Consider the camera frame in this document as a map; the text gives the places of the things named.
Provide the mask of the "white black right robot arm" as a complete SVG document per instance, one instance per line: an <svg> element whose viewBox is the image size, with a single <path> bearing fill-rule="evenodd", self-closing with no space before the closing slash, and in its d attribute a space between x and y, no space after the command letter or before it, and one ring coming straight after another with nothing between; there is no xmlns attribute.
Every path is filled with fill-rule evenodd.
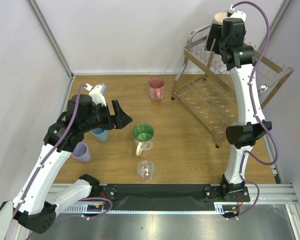
<svg viewBox="0 0 300 240"><path fill-rule="evenodd" d="M206 50L220 55L232 79L237 107L237 122L226 128L230 144L227 169L220 184L220 197L232 201L245 190L245 169L249 152L256 141L272 129L266 121L258 97L254 67L257 59L254 48L244 44L246 34L242 18L218 13L212 21Z"/></svg>

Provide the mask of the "clear glass cup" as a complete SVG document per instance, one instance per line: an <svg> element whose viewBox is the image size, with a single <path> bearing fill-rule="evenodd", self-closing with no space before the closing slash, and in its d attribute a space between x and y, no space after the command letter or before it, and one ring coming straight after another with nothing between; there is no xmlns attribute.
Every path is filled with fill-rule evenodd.
<svg viewBox="0 0 300 240"><path fill-rule="evenodd" d="M137 166L137 174L144 181L150 181L156 174L156 166L150 160L143 160Z"/></svg>

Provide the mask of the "white object bottom left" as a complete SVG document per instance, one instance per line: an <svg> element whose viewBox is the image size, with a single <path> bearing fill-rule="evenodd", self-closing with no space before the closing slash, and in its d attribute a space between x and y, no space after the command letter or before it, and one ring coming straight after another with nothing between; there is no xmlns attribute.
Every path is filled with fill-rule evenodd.
<svg viewBox="0 0 300 240"><path fill-rule="evenodd" d="M3 203L0 210L0 240L6 238L10 223L14 219L14 202L12 200Z"/></svg>

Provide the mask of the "cream patterned ceramic mug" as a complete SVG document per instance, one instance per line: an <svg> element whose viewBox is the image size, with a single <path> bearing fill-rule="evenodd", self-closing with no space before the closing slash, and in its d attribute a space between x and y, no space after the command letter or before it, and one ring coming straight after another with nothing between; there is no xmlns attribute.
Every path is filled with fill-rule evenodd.
<svg viewBox="0 0 300 240"><path fill-rule="evenodd" d="M229 16L226 12L218 12L214 15L212 23L215 25L222 26L224 19L227 19Z"/></svg>

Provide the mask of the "aluminium right corner post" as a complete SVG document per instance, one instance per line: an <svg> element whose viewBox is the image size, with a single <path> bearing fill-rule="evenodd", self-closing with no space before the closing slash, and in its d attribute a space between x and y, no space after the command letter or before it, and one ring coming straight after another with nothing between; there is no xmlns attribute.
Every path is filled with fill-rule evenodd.
<svg viewBox="0 0 300 240"><path fill-rule="evenodd" d="M270 26L269 26L269 34L268 34L268 43L270 43L271 38L277 31L281 21L283 20L284 16L288 12L289 8L291 7L294 0L283 0L279 9L277 10Z"/></svg>

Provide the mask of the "pink ceramic mug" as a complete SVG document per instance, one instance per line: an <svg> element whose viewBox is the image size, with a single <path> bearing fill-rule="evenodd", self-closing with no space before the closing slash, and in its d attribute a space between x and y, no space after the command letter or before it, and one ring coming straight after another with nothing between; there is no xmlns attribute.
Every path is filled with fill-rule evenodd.
<svg viewBox="0 0 300 240"><path fill-rule="evenodd" d="M160 101L164 98L165 81L162 77L154 76L149 80L149 97L151 100Z"/></svg>

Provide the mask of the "aluminium left corner post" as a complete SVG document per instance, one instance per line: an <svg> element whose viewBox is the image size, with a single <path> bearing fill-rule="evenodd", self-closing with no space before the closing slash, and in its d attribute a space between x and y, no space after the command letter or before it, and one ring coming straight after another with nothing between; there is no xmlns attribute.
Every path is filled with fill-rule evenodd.
<svg viewBox="0 0 300 240"><path fill-rule="evenodd" d="M66 75L70 79L72 79L74 74L73 74L43 12L41 11L39 4L37 3L36 0L26 0L26 3L28 4L30 10L32 11L36 21L38 22L38 25L40 26L44 36L46 37L48 43L50 44L53 52L55 53L63 70L65 71Z"/></svg>

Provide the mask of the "blue plastic cup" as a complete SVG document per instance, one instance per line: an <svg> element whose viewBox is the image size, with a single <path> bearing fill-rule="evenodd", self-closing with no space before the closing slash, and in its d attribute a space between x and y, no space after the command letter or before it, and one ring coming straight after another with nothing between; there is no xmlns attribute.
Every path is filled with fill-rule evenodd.
<svg viewBox="0 0 300 240"><path fill-rule="evenodd" d="M103 128L95 128L90 131L92 135L100 142L106 142L109 138L109 131Z"/></svg>

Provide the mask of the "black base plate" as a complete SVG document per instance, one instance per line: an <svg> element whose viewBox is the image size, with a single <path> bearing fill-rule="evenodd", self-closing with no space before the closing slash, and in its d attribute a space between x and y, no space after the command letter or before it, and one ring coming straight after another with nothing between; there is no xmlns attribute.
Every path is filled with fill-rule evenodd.
<svg viewBox="0 0 300 240"><path fill-rule="evenodd" d="M104 184L100 191L112 201L123 205L175 202L244 203L250 201L248 188L234 193L223 193L218 184Z"/></svg>

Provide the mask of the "aluminium corner post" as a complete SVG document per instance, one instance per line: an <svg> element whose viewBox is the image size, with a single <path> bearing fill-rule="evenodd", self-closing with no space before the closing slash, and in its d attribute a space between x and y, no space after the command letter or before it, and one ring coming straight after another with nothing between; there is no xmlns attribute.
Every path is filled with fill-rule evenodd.
<svg viewBox="0 0 300 240"><path fill-rule="evenodd" d="M283 20L284 16L288 12L289 8L291 7L294 0L283 0L279 9L277 10L270 26L269 26L269 34L268 34L268 43L270 43L271 38L277 31L281 21Z"/></svg>
<svg viewBox="0 0 300 240"><path fill-rule="evenodd" d="M37 3L36 0L26 0L26 3L28 4L30 10L32 11L36 21L38 22L38 25L40 26L44 36L46 37L48 43L50 44L53 52L55 53L63 70L65 71L66 75L70 79L72 79L74 74L73 74L43 12L41 11L39 4Z"/></svg>

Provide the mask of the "green interior white mug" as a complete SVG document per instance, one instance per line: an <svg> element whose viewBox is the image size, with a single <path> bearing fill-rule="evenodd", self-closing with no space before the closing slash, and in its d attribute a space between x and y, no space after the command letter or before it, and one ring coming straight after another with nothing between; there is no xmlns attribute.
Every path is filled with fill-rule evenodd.
<svg viewBox="0 0 300 240"><path fill-rule="evenodd" d="M136 145L136 156L140 157L143 151L151 150L155 143L155 131L148 123L139 123L132 130Z"/></svg>

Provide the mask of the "aluminium slotted rail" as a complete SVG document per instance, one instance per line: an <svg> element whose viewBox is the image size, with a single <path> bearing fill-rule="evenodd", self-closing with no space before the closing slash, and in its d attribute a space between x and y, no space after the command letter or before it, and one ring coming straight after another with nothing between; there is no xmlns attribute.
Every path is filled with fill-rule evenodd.
<svg viewBox="0 0 300 240"><path fill-rule="evenodd" d="M107 210L110 205L105 207L97 203L79 202L67 207L64 212L72 214L98 214ZM136 204L128 202L124 204L114 203L111 214L220 214L223 215L230 211L236 211L238 204L236 202L189 202L184 201L169 202L150 202Z"/></svg>

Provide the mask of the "lilac plastic cup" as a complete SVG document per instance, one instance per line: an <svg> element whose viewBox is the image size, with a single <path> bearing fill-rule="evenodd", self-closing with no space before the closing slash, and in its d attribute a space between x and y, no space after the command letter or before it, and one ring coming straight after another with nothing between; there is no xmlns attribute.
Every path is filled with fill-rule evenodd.
<svg viewBox="0 0 300 240"><path fill-rule="evenodd" d="M71 156L81 163L88 163L91 160L91 152L84 142L79 142L74 148Z"/></svg>

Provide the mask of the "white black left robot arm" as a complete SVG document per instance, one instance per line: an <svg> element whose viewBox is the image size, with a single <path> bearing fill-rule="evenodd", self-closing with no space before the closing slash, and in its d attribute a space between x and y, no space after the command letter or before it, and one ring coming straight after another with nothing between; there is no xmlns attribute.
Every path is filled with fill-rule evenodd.
<svg viewBox="0 0 300 240"><path fill-rule="evenodd" d="M48 192L85 133L97 128L122 129L133 121L118 100L111 103L114 114L110 114L105 97L100 93L74 95L68 101L67 110L48 128L36 165L23 188L13 200L0 206L0 240L5 238L12 220L42 234L67 207L81 199L92 201L99 197L100 183L88 174L57 194Z"/></svg>

